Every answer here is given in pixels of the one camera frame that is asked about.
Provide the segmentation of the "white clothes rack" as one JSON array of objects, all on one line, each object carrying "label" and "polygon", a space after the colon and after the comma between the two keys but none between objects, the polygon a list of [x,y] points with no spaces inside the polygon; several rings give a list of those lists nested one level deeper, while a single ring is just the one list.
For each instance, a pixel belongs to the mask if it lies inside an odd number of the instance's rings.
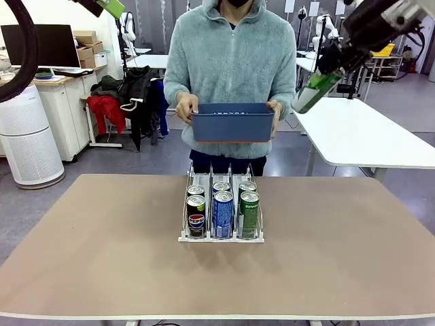
[{"label": "white clothes rack", "polygon": [[123,145],[121,143],[110,143],[109,141],[106,141],[105,143],[99,143],[96,141],[95,139],[95,135],[94,135],[94,128],[92,125],[92,120],[90,117],[90,110],[88,107],[88,104],[86,102],[87,100],[87,96],[82,96],[80,98],[80,100],[84,103],[84,111],[86,112],[86,119],[87,119],[87,123],[88,123],[88,134],[89,134],[89,138],[90,138],[90,142],[89,142],[89,146],[90,147],[106,147],[106,148],[116,148],[116,149],[122,149]]}]

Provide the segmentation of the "blue bin with orange handles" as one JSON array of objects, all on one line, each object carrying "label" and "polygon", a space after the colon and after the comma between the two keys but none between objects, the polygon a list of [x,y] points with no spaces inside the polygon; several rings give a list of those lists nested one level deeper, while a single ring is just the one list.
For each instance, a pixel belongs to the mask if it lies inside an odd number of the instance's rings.
[{"label": "blue bin with orange handles", "polygon": [[275,112],[265,103],[203,103],[191,114],[199,143],[266,143],[274,119]]}]

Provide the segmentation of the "person in mint fleece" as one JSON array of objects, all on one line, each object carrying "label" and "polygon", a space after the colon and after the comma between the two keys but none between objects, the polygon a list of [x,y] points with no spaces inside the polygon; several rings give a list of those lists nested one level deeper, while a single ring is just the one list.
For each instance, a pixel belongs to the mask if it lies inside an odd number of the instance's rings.
[{"label": "person in mint fleece", "polygon": [[[176,21],[166,75],[190,84],[203,103],[267,103],[275,82],[296,78],[296,40],[289,22],[266,0],[203,0]],[[271,142],[199,143],[192,123],[181,137],[194,170],[263,175]]]}]

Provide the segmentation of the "white side table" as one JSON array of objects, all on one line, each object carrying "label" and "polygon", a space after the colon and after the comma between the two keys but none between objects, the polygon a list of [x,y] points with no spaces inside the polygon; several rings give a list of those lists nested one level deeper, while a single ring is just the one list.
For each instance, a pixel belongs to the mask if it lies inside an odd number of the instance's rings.
[{"label": "white side table", "polygon": [[435,170],[435,147],[358,99],[323,97],[309,112],[294,115],[311,142],[308,177],[316,155],[381,183],[391,168]]}]

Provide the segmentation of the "white cabinet desk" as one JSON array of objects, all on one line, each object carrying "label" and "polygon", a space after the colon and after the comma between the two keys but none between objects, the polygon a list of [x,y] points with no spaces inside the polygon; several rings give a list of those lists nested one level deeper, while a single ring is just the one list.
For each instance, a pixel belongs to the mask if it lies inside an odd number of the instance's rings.
[{"label": "white cabinet desk", "polygon": [[76,162],[77,155],[90,142],[85,101],[91,86],[96,83],[96,73],[58,81],[35,82],[60,158],[64,162]]}]

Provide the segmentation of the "yellow plastic crate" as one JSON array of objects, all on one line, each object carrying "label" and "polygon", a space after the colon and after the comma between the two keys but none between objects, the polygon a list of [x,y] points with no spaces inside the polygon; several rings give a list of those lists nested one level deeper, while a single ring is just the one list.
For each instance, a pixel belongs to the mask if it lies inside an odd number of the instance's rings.
[{"label": "yellow plastic crate", "polygon": [[374,57],[388,57],[388,56],[391,55],[394,47],[395,47],[394,43],[389,43],[381,51],[379,51],[379,52],[372,52],[372,55]]}]

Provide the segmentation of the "wooden shelf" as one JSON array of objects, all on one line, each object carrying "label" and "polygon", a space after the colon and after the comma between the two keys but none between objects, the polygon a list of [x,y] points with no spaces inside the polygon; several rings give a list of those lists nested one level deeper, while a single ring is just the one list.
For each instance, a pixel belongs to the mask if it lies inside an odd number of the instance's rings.
[{"label": "wooden shelf", "polygon": [[380,82],[388,81],[393,82],[398,77],[400,67],[402,66],[401,56],[373,56],[371,60],[366,63],[371,77]]}]

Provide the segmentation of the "person's right hand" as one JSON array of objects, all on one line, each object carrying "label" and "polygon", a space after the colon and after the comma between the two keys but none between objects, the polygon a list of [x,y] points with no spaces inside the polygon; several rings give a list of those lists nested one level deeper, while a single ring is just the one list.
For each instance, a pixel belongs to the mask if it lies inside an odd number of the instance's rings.
[{"label": "person's right hand", "polygon": [[198,113],[198,97],[188,92],[178,92],[175,112],[187,124],[192,123],[192,113]]}]

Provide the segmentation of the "black keyboard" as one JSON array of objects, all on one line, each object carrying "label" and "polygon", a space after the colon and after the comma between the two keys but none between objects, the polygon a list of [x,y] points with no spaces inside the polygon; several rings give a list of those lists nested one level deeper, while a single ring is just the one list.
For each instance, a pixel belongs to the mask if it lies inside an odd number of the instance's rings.
[{"label": "black keyboard", "polygon": [[55,75],[64,75],[66,77],[81,77],[91,75],[94,69],[52,69]]}]

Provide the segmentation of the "white background table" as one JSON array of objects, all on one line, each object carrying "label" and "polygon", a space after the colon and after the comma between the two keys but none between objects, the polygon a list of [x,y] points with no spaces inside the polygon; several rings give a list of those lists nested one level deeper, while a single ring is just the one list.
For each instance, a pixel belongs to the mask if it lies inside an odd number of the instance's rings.
[{"label": "white background table", "polygon": [[143,54],[129,60],[126,66],[128,68],[149,66],[151,69],[156,69],[159,77],[163,78],[167,69],[168,58],[169,56],[164,54]]}]

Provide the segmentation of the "person's right forearm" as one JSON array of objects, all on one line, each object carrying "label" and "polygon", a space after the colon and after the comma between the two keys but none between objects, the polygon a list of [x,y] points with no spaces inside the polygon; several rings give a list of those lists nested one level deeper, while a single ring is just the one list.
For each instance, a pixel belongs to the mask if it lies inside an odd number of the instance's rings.
[{"label": "person's right forearm", "polygon": [[190,93],[190,84],[188,81],[179,81],[169,75],[164,77],[164,96],[171,109],[176,108],[178,104],[177,95],[180,92]]}]

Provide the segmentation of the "white can dispenser rack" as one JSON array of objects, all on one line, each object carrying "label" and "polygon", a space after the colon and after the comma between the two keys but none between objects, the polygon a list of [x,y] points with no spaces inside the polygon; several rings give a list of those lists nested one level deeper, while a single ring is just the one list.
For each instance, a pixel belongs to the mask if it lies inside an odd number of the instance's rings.
[{"label": "white can dispenser rack", "polygon": [[[231,186],[230,193],[233,195],[233,217],[232,217],[232,234],[230,238],[216,238],[214,235],[213,227],[213,191],[212,185],[216,181],[227,181]],[[227,173],[215,173],[212,168],[208,173],[196,173],[194,167],[191,166],[188,170],[188,178],[186,182],[186,189],[190,185],[202,185],[205,188],[205,201],[206,201],[206,231],[205,235],[201,238],[193,238],[190,236],[188,228],[187,218],[187,192],[185,189],[184,194],[184,207],[182,213],[181,223],[181,235],[178,238],[180,242],[264,242],[264,228],[263,228],[263,216],[260,201],[258,205],[258,222],[254,238],[242,238],[241,237],[241,223],[243,218],[241,217],[241,195],[239,195],[239,184],[242,181],[253,181],[256,183],[254,174],[252,173],[252,167],[249,165],[247,170],[243,174],[234,174],[232,168],[228,168]]]}]

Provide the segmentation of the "white air purifier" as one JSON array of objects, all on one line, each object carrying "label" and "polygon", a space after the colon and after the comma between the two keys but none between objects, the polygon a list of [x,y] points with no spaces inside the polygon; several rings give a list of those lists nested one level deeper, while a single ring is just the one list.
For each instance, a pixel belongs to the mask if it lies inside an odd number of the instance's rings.
[{"label": "white air purifier", "polygon": [[18,187],[41,189],[65,178],[65,169],[35,84],[0,103],[0,144]]}]

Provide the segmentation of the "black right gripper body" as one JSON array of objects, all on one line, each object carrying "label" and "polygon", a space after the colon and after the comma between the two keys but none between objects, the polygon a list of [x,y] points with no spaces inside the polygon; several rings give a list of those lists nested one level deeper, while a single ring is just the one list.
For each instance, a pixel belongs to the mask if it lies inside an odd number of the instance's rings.
[{"label": "black right gripper body", "polygon": [[343,0],[353,7],[345,19],[347,41],[341,46],[344,57],[379,52],[402,33],[403,19],[398,7],[403,0]]}]

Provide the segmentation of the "person's left forearm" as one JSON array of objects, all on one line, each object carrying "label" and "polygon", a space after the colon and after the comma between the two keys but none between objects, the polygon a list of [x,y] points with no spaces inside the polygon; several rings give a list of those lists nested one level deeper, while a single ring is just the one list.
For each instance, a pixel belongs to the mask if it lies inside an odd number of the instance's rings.
[{"label": "person's left forearm", "polygon": [[296,78],[289,78],[286,76],[284,79],[280,79],[273,84],[272,87],[272,100],[278,102],[281,105],[279,121],[284,120],[291,112],[291,102],[296,93]]}]

